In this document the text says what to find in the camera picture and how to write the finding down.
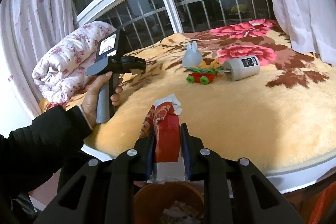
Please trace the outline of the black sleeved left forearm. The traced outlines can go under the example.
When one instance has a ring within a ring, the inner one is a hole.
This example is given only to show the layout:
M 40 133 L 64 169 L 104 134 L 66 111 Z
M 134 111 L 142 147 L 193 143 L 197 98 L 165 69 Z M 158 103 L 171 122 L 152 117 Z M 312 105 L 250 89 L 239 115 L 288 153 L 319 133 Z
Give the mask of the black sleeved left forearm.
M 44 184 L 92 133 L 81 106 L 53 107 L 30 126 L 1 137 L 1 202 Z

